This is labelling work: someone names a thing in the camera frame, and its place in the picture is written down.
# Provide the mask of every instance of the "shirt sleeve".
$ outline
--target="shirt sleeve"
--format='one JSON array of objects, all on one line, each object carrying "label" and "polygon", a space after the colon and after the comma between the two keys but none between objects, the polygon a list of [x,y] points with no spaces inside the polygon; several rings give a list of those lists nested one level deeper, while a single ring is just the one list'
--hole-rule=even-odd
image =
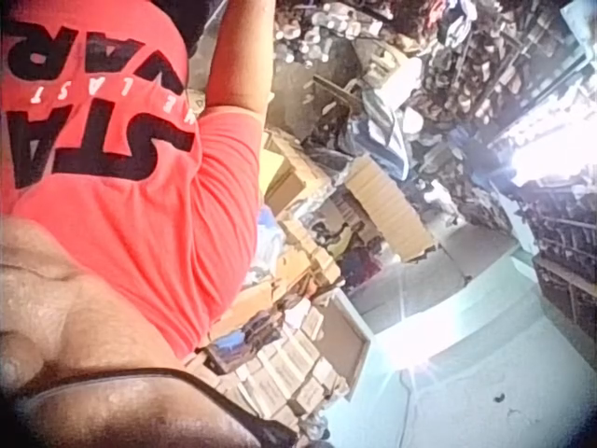
[{"label": "shirt sleeve", "polygon": [[214,322],[238,294],[255,253],[263,123],[239,108],[215,108],[200,117],[199,133],[202,161],[191,191],[194,241]]}]

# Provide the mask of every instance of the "corrugated panel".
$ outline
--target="corrugated panel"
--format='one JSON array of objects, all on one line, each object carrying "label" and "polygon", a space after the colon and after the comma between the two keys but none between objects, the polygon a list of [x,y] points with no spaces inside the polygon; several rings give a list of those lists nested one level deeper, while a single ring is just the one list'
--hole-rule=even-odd
[{"label": "corrugated panel", "polygon": [[433,237],[396,182],[370,157],[354,161],[346,188],[404,261],[420,256],[434,245]]}]

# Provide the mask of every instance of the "cable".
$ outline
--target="cable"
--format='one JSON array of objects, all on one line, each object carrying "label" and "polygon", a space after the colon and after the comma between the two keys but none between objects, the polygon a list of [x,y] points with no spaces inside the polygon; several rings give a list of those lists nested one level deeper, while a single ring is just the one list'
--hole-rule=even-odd
[{"label": "cable", "polygon": [[402,419],[402,433],[400,434],[400,442],[398,443],[397,448],[402,448],[402,445],[404,444],[404,437],[407,433],[407,423],[409,422],[410,397],[412,395],[412,389],[410,389],[410,387],[408,387],[407,384],[404,382],[404,372],[405,371],[402,371],[400,373],[400,383],[402,384],[402,387],[404,387],[407,391],[407,405],[404,411],[404,418]]}]

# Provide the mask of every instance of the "red clothing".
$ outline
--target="red clothing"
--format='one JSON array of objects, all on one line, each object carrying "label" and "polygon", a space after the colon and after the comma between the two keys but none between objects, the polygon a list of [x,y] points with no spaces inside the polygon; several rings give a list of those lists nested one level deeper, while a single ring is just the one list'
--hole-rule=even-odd
[{"label": "red clothing", "polygon": [[185,45],[147,1],[21,5],[3,30],[2,213],[46,228],[182,358],[253,256],[262,124],[195,122]]}]

